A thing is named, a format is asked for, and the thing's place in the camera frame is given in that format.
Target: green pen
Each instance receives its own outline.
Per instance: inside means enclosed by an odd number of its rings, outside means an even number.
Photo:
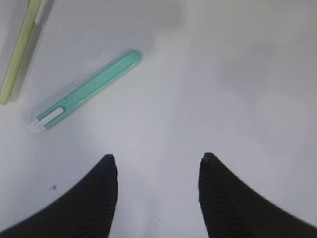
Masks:
[[[141,54],[138,51],[129,51],[37,116],[37,119],[29,125],[30,129],[35,133],[39,133],[52,128],[94,95],[133,69],[140,61]]]

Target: pen clip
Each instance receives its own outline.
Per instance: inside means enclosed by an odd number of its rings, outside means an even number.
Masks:
[[[34,132],[34,133],[40,133],[44,130],[46,130],[45,125],[49,122],[51,122],[53,119],[58,117],[59,115],[64,113],[64,109],[62,107],[56,108],[54,111],[49,113],[47,116],[42,118],[41,120],[37,119],[33,121],[31,124],[29,124],[29,128]]]

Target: white surface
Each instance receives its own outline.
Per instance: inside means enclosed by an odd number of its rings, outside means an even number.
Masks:
[[[0,1],[1,78],[26,3]],[[311,0],[56,0],[17,99],[0,107],[0,229],[113,153],[111,237],[207,237],[206,151],[317,225],[316,10]],[[144,54],[136,69],[53,129],[28,130],[127,48]]]

